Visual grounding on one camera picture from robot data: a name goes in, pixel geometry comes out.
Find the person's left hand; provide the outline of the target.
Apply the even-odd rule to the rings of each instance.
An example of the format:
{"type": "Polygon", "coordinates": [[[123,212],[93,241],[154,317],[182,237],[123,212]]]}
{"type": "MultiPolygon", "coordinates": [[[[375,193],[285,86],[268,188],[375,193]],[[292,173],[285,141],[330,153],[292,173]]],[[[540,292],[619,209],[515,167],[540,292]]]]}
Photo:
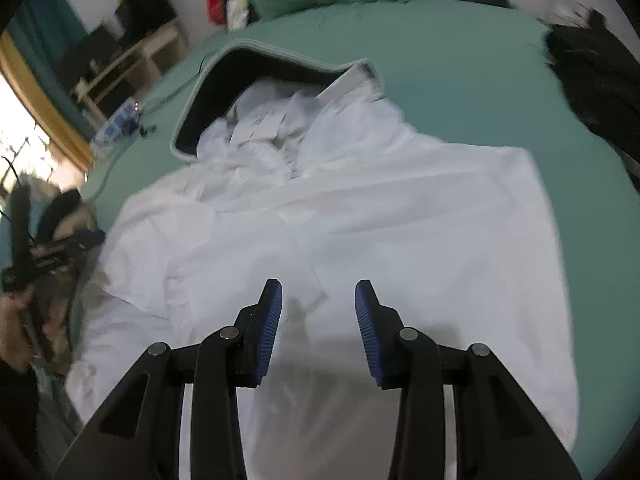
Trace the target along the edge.
{"type": "Polygon", "coordinates": [[[11,292],[1,297],[0,304],[0,356],[3,362],[20,373],[25,373],[32,362],[32,350],[23,335],[21,312],[34,296],[29,285],[22,292],[11,292]]]}

